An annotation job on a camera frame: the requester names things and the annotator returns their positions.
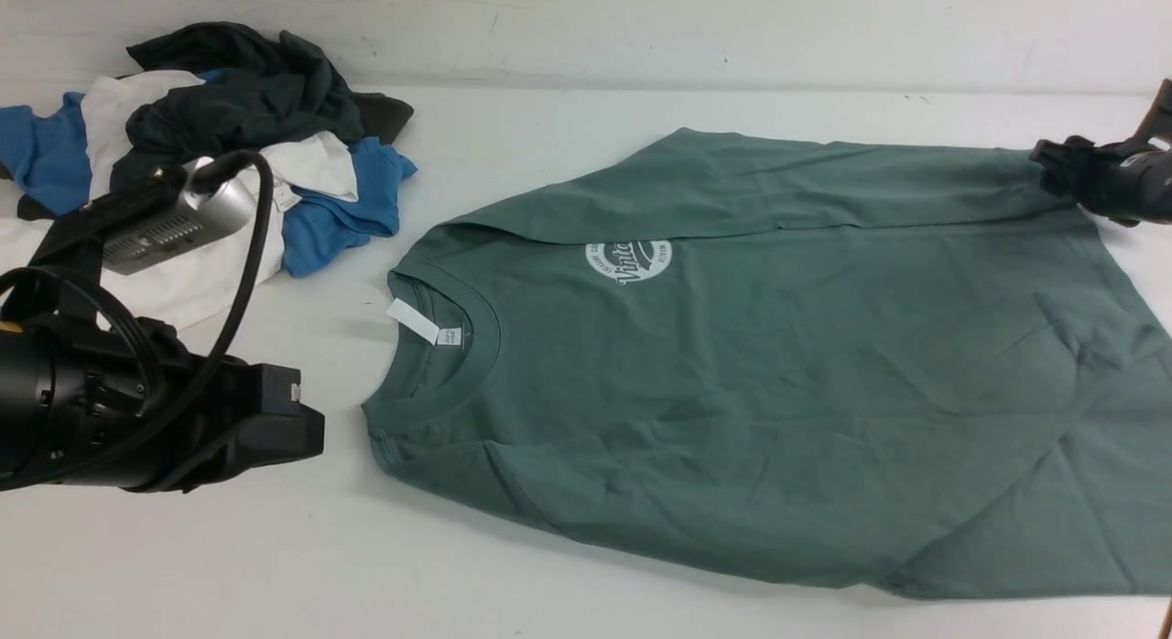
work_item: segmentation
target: white surface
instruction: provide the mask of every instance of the white surface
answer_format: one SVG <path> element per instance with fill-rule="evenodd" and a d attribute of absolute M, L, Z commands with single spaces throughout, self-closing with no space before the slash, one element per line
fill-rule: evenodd
<path fill-rule="evenodd" d="M 5 637 L 1154 637 L 1166 604 L 1154 598 L 919 604 L 578 545 L 382 475 L 357 407 L 396 342 L 383 314 L 386 271 L 423 231 L 615 163 L 677 127 L 1029 148 L 1038 137 L 1130 134 L 1146 100 L 380 89 L 418 109 L 400 141 L 421 169 L 403 185 L 402 233 L 348 251 L 308 279 L 278 276 L 260 287 L 232 348 L 302 369 L 305 402 L 328 417 L 325 455 L 190 496 L 5 494 Z M 0 103 L 29 98 L 22 91 L 9 88 Z M 1170 234 L 1140 227 L 1110 239 L 1166 325 Z M 218 320 L 206 321 L 183 338 L 206 349 L 218 329 Z"/>
<path fill-rule="evenodd" d="M 289 28 L 350 81 L 1154 90 L 1172 0 L 0 0 L 0 77 L 137 72 L 193 21 Z"/>

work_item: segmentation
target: t-shirt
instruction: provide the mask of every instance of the t-shirt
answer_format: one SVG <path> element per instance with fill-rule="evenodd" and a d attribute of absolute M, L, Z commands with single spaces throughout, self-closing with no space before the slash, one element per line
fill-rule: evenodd
<path fill-rule="evenodd" d="M 681 130 L 428 232 L 391 476 L 573 541 L 920 598 L 1172 593 L 1168 337 L 1026 152 Z"/>

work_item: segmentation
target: wrinkle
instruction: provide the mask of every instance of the wrinkle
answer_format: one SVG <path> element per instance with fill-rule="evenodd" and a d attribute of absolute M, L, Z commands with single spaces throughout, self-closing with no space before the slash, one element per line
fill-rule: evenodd
<path fill-rule="evenodd" d="M 749 509 L 749 504 L 752 503 L 754 498 L 757 497 L 757 491 L 761 485 L 765 482 L 765 475 L 769 474 L 769 468 L 774 463 L 774 455 L 777 453 L 777 442 L 781 435 L 774 434 L 774 443 L 770 444 L 769 449 L 765 451 L 765 458 L 762 461 L 761 467 L 757 469 L 757 476 L 754 477 L 752 485 L 749 487 L 749 494 L 744 498 L 744 503 L 741 504 L 741 510 Z"/>
<path fill-rule="evenodd" d="M 891 356 L 878 345 L 867 344 L 866 351 L 870 351 L 875 356 L 875 359 L 878 359 L 883 365 L 887 367 L 888 372 L 895 374 L 897 378 L 904 381 L 904 383 L 907 385 L 909 389 L 914 390 L 919 395 L 920 400 L 929 405 L 932 409 L 938 410 L 939 413 L 942 413 L 945 415 L 955 414 L 954 410 L 945 406 L 940 400 L 933 399 L 927 394 L 925 394 L 925 388 L 928 386 L 921 385 L 920 381 L 918 381 L 912 373 L 906 371 L 906 367 L 901 366 L 895 358 Z"/>
<path fill-rule="evenodd" d="M 648 502 L 648 504 L 650 504 L 659 512 L 660 518 L 662 518 L 663 522 L 667 525 L 669 525 L 672 530 L 676 535 L 679 535 L 682 539 L 686 539 L 686 542 L 690 542 L 695 545 L 703 546 L 706 550 L 709 550 L 713 555 L 720 555 L 723 551 L 721 545 L 714 544 L 710 539 L 700 538 L 696 535 L 696 532 L 688 526 L 687 523 L 679 522 L 679 519 L 675 518 L 674 514 L 670 510 L 668 510 L 663 501 L 660 499 L 656 495 L 653 495 L 648 491 L 643 482 L 636 480 L 636 485 L 639 487 L 639 490 L 642 492 L 642 499 L 645 502 Z"/>
<path fill-rule="evenodd" d="M 493 476 L 497 477 L 497 481 L 500 482 L 500 489 L 505 496 L 509 497 L 509 501 L 517 509 L 520 517 L 525 517 L 525 509 L 531 510 L 541 524 L 550 528 L 550 531 L 573 541 L 573 538 L 566 535 L 560 526 L 557 526 L 545 517 L 545 514 L 541 512 L 539 505 L 533 503 L 533 498 L 525 491 L 525 488 L 520 484 L 520 481 L 517 478 L 515 473 L 511 471 L 506 464 L 500 462 L 500 458 L 497 456 L 498 446 L 498 442 L 492 441 L 481 443 L 482 449 L 484 449 L 485 460 L 489 463 L 489 469 L 493 473 Z"/>
<path fill-rule="evenodd" d="M 936 239 L 940 243 L 940 250 L 943 252 L 945 258 L 949 260 L 953 271 L 958 273 L 956 279 L 963 281 L 965 291 L 968 292 L 968 297 L 973 300 L 973 302 L 980 302 L 981 294 L 977 293 L 976 285 L 973 284 L 973 278 L 969 276 L 968 268 L 961 263 L 961 258 L 953 251 L 955 247 L 954 243 L 950 243 L 949 239 L 943 236 L 938 236 Z"/>
<path fill-rule="evenodd" d="M 995 356 L 1000 358 L 1000 356 L 1004 355 L 1006 353 L 1009 353 L 1014 348 L 1017 348 L 1027 339 L 1029 339 L 1029 338 L 1031 338 L 1034 335 L 1041 334 L 1041 333 L 1043 333 L 1043 332 L 1045 332 L 1045 331 L 1048 331 L 1050 328 L 1056 328 L 1058 326 L 1065 326 L 1065 324 L 1063 324 L 1062 321 L 1056 321 L 1056 322 L 1047 324 L 1047 325 L 1044 325 L 1044 326 L 1042 326 L 1042 327 L 1040 327 L 1037 329 L 1029 331 L 1028 333 L 1021 335 L 1020 338 L 1014 339 L 1014 342 L 1009 344 L 1009 346 L 1007 346 L 1007 347 L 1002 348 L 1001 351 L 996 352 Z"/>
<path fill-rule="evenodd" d="M 1062 436 L 1058 437 L 1057 442 L 1061 443 L 1061 441 L 1065 439 L 1065 436 L 1067 436 L 1068 433 L 1069 431 L 1063 433 Z M 965 528 L 969 526 L 972 523 L 980 522 L 981 516 L 983 516 L 986 514 L 986 511 L 988 511 L 989 509 L 992 509 L 993 505 L 996 504 L 1002 497 L 1004 497 L 1006 495 L 1011 495 L 1013 491 L 1014 491 L 1014 489 L 1017 488 L 1017 484 L 1021 483 L 1027 476 L 1029 476 L 1029 474 L 1035 468 L 1037 468 L 1038 463 L 1042 463 L 1042 461 L 1045 460 L 1045 457 L 1048 455 L 1050 455 L 1050 451 L 1052 451 L 1052 449 L 1047 449 L 1045 451 L 1043 451 L 1033 463 L 1029 464 L 1028 468 L 1023 469 L 1022 473 L 1018 476 L 1010 478 L 1009 482 L 1008 482 L 1008 485 L 1006 485 L 1004 489 L 1002 489 L 1000 492 L 997 492 L 995 495 L 992 495 L 986 504 L 982 504 L 980 507 L 975 507 L 975 509 L 973 509 L 973 512 L 972 512 L 970 516 L 968 516 L 967 518 L 963 518 L 961 521 L 958 521 L 955 523 L 950 523 L 949 525 L 947 525 L 945 528 L 945 529 L 947 529 L 947 531 L 941 530 L 935 536 L 935 538 L 932 538 L 931 541 L 926 541 L 922 545 L 919 546 L 919 549 L 917 549 L 915 551 L 908 552 L 905 556 L 905 558 L 901 558 L 899 560 L 900 569 L 907 567 L 909 564 L 912 564 L 917 559 L 920 559 L 920 557 L 922 557 L 924 555 L 926 555 L 926 552 L 928 552 L 929 550 L 932 550 L 935 545 L 939 545 L 939 544 L 943 543 L 945 541 L 948 541 L 954 533 L 963 530 Z M 895 569 L 895 570 L 886 573 L 886 577 L 895 576 L 898 573 L 899 573 L 899 569 Z"/>
<path fill-rule="evenodd" d="M 775 165 L 765 165 L 764 168 L 750 168 L 747 170 L 725 171 L 723 176 L 728 177 L 748 177 L 762 175 L 764 172 L 789 172 L 795 168 L 808 168 L 811 165 L 820 165 L 825 163 L 834 163 L 838 161 L 846 161 L 851 158 L 858 158 L 858 156 L 866 156 L 873 154 L 877 148 L 859 148 L 854 151 L 841 151 L 836 154 L 817 152 L 809 156 L 803 156 L 793 161 L 786 161 L 785 163 L 779 163 Z"/>
<path fill-rule="evenodd" d="M 1082 481 L 1079 481 L 1078 473 L 1075 471 L 1075 468 L 1071 467 L 1070 455 L 1067 453 L 1068 443 L 1069 443 L 1069 434 L 1064 435 L 1058 441 L 1057 451 L 1059 456 L 1058 458 L 1059 463 L 1063 464 L 1063 467 L 1067 470 L 1067 474 L 1069 474 L 1071 481 L 1075 482 L 1075 491 L 1078 494 L 1078 498 L 1083 503 L 1083 508 L 1086 510 L 1086 515 L 1091 518 L 1091 523 L 1095 525 L 1095 531 L 1098 536 L 1099 544 L 1102 545 L 1104 552 L 1106 552 L 1106 555 L 1110 557 L 1111 562 L 1115 564 L 1115 567 L 1119 571 L 1119 575 L 1123 576 L 1124 580 L 1126 580 L 1126 584 L 1129 584 L 1131 589 L 1134 590 L 1136 589 L 1134 576 L 1132 576 L 1130 569 L 1125 566 L 1123 559 L 1119 557 L 1119 553 L 1116 551 L 1115 546 L 1108 539 L 1106 531 L 1103 529 L 1103 518 L 1099 517 L 1098 511 L 1096 511 L 1095 509 L 1095 505 L 1091 504 L 1091 501 L 1089 501 L 1089 498 L 1086 497 L 1086 492 L 1083 490 L 1083 484 Z"/>

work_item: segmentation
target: metal vent grille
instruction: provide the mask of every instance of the metal vent grille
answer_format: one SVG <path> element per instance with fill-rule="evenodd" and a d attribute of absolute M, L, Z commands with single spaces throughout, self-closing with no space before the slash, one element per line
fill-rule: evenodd
<path fill-rule="evenodd" d="M 151 247 L 166 245 L 176 239 L 190 237 L 202 229 L 203 225 L 200 223 L 189 220 L 183 216 L 176 216 L 155 223 L 137 233 L 127 234 L 117 240 L 105 243 L 105 247 L 102 249 L 102 256 L 109 261 L 141 259 L 150 252 Z"/>

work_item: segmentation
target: fabric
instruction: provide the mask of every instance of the fabric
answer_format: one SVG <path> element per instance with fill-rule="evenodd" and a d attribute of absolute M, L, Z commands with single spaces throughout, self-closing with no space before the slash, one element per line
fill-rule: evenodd
<path fill-rule="evenodd" d="M 261 76 L 302 76 L 307 95 L 315 102 L 321 101 L 325 113 L 346 122 L 352 117 L 352 110 L 356 110 L 364 136 L 379 137 L 384 144 L 395 142 L 414 114 L 414 109 L 402 101 L 376 93 L 352 93 L 316 43 L 288 30 L 281 32 L 277 42 L 271 42 L 240 23 L 193 23 L 170 35 L 136 43 L 127 53 L 146 70 L 185 69 L 203 75 L 234 68 Z M 356 140 L 338 135 L 347 143 Z"/>
<path fill-rule="evenodd" d="M 406 156 L 377 138 L 353 148 L 359 200 L 340 202 L 320 192 L 299 190 L 301 202 L 285 217 L 285 268 L 294 278 L 320 271 L 348 247 L 363 246 L 372 236 L 398 231 L 398 184 L 415 175 Z"/>
<path fill-rule="evenodd" d="M 88 199 L 110 192 L 114 164 L 130 154 L 130 138 L 127 137 L 130 114 L 163 98 L 171 89 L 203 83 L 189 72 L 146 72 L 124 79 L 101 76 L 94 81 L 81 100 L 81 115 L 86 123 L 86 156 L 93 171 Z"/>
<path fill-rule="evenodd" d="M 110 188 L 124 188 L 159 166 L 302 141 L 321 131 L 346 143 L 361 140 L 353 102 L 347 108 L 327 101 L 295 73 L 259 76 L 230 69 L 202 86 L 177 88 L 127 121 L 134 149 L 114 164 Z"/>
<path fill-rule="evenodd" d="M 0 271 L 25 266 L 41 244 L 52 220 L 25 222 L 15 215 L 16 189 L 0 183 Z M 132 276 L 103 271 L 102 286 L 136 317 L 151 317 L 183 329 L 214 317 L 232 304 L 240 284 L 252 223 L 240 231 L 188 254 Z M 284 215 L 273 211 L 257 284 L 281 267 Z"/>
<path fill-rule="evenodd" d="M 376 460 L 567 538 L 918 598 L 1172 593 L 1170 339 L 1026 152 L 680 131 L 389 276 Z"/>
<path fill-rule="evenodd" d="M 38 117 L 27 106 L 0 108 L 0 163 L 55 216 L 84 204 L 89 191 L 81 101 L 81 94 L 66 93 L 49 117 Z"/>
<path fill-rule="evenodd" d="M 196 76 L 200 81 L 205 81 L 205 83 L 206 83 L 206 81 L 214 81 L 216 79 L 219 79 L 220 76 L 224 75 L 224 72 L 225 72 L 225 69 L 212 69 L 211 72 L 200 72 L 200 73 L 197 73 Z"/>
<path fill-rule="evenodd" d="M 55 215 L 27 195 L 16 200 L 16 217 L 21 220 L 52 220 Z"/>
<path fill-rule="evenodd" d="M 260 154 L 273 169 L 274 181 L 279 185 L 312 190 L 340 202 L 359 199 L 359 184 L 350 151 L 329 131 L 322 131 L 297 143 L 266 147 Z M 260 189 L 260 175 L 255 168 L 247 168 L 239 178 L 247 186 Z"/>

